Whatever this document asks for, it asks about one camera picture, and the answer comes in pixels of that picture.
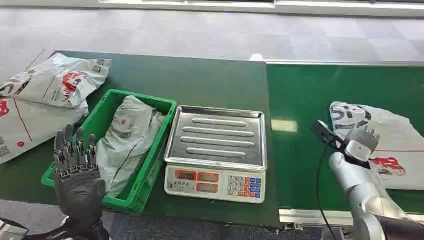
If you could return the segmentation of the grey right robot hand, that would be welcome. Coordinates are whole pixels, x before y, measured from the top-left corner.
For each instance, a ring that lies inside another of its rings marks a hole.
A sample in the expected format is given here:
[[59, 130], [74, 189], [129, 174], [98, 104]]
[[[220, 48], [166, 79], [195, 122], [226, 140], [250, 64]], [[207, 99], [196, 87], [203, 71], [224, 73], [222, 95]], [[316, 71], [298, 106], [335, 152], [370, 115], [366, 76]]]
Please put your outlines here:
[[368, 162], [371, 154], [377, 148], [380, 135], [368, 125], [355, 125], [346, 135], [344, 152], [360, 163]]

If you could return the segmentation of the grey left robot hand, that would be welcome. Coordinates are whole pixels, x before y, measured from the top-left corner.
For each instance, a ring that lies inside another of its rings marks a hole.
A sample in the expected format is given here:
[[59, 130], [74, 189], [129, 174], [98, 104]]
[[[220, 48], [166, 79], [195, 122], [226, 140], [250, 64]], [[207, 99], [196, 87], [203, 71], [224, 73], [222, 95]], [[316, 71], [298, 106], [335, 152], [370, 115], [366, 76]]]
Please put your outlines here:
[[54, 139], [54, 187], [61, 211], [83, 224], [93, 224], [102, 216], [101, 204], [106, 183], [97, 164], [96, 136], [83, 140], [84, 130], [68, 124]]

